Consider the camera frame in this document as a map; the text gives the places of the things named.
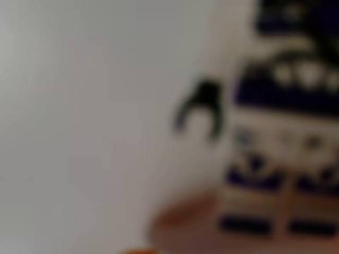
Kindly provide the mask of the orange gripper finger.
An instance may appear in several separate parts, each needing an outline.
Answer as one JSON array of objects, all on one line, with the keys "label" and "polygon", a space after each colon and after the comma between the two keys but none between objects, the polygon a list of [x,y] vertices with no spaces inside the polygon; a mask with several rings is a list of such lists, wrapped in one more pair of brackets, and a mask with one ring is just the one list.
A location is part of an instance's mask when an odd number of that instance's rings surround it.
[{"label": "orange gripper finger", "polygon": [[162,211],[148,230],[150,247],[135,247],[122,253],[203,253],[199,239],[203,224],[218,207],[216,194],[191,197]]}]

